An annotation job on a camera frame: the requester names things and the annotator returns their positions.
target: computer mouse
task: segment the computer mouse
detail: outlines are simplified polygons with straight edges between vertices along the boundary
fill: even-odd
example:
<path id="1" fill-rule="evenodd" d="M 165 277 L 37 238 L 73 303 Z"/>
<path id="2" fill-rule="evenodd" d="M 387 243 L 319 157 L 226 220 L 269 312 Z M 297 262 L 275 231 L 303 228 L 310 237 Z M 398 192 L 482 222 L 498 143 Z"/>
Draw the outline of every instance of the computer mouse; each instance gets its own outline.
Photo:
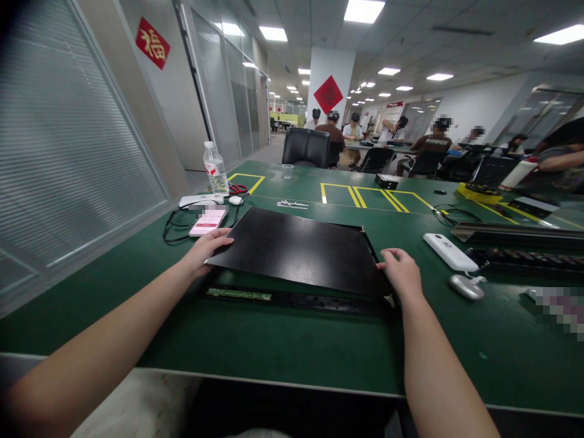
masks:
<path id="1" fill-rule="evenodd" d="M 229 203 L 233 205 L 239 205 L 243 202 L 243 198 L 240 196 L 232 196 L 229 198 Z"/>
<path id="2" fill-rule="evenodd" d="M 465 276 L 453 275 L 448 282 L 460 295 L 471 301 L 480 300 L 485 296 L 483 290 Z"/>

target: red scissors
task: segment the red scissors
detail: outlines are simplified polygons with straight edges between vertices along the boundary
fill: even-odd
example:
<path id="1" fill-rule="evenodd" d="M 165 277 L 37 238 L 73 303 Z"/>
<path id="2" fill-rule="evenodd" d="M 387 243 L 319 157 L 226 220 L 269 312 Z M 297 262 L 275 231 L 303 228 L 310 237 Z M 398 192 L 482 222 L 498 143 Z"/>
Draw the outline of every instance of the red scissors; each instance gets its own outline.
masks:
<path id="1" fill-rule="evenodd" d="M 230 184 L 229 185 L 229 194 L 233 195 L 241 195 L 242 193 L 247 193 L 248 188 L 241 184 Z"/>

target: water bottle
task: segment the water bottle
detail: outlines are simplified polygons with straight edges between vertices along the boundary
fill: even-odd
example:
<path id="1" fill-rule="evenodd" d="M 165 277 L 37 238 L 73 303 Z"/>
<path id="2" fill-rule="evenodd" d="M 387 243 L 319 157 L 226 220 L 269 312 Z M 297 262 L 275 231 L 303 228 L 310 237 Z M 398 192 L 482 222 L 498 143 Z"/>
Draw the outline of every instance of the water bottle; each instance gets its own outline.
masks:
<path id="1" fill-rule="evenodd" d="M 225 165 L 223 164 L 223 158 L 219 155 L 219 151 L 215 148 L 215 143 L 205 142 L 203 161 L 205 162 L 205 169 L 207 169 L 213 193 L 229 196 L 229 182 L 227 181 Z"/>

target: green workbench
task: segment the green workbench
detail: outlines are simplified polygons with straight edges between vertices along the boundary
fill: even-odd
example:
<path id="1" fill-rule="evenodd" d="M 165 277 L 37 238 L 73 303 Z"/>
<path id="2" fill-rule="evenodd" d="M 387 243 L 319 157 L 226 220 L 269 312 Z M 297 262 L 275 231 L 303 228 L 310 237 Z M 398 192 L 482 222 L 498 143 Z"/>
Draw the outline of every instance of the green workbench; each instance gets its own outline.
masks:
<path id="1" fill-rule="evenodd" d="M 447 285 L 452 271 L 422 240 L 449 235 L 430 206 L 453 203 L 493 223 L 536 225 L 509 209 L 511 218 L 455 194 L 457 184 L 404 179 L 380 190 L 374 175 L 297 167 L 291 180 L 281 166 L 247 162 L 231 181 L 250 188 L 242 214 L 257 206 L 324 222 L 364 226 L 376 251 L 403 248 L 416 259 L 425 295 L 460 361 L 490 406 L 584 415 L 584 348 L 523 294 L 532 286 L 568 286 L 560 280 L 493 276 L 486 296 L 469 302 Z M 446 190 L 438 195 L 434 190 Z M 280 200 L 307 210 L 277 207 Z M 582 229 L 563 210 L 546 221 Z M 233 221 L 231 211 L 226 220 Z M 177 262 L 192 243 L 167 246 L 167 215 L 125 240 L 49 291 L 0 321 L 0 351 L 49 355 Z M 467 247 L 454 237 L 453 241 Z M 289 291 L 314 288 L 225 271 L 234 285 Z M 312 388 L 401 397 L 403 331 L 400 318 L 273 307 L 201 299 L 194 284 L 139 362 L 140 367 L 193 375 L 249 379 Z"/>

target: yellow tray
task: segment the yellow tray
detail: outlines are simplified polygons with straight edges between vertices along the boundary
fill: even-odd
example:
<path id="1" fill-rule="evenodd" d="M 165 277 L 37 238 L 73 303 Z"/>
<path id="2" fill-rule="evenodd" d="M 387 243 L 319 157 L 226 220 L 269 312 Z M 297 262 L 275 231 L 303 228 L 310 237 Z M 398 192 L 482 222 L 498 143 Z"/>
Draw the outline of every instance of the yellow tray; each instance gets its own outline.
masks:
<path id="1" fill-rule="evenodd" d="M 494 196 L 494 195 L 483 195 L 482 193 L 476 193 L 472 190 L 467 189 L 467 183 L 461 182 L 456 189 L 462 196 L 464 196 L 469 201 L 476 201 L 483 204 L 496 204 L 497 202 L 503 199 L 502 196 Z"/>

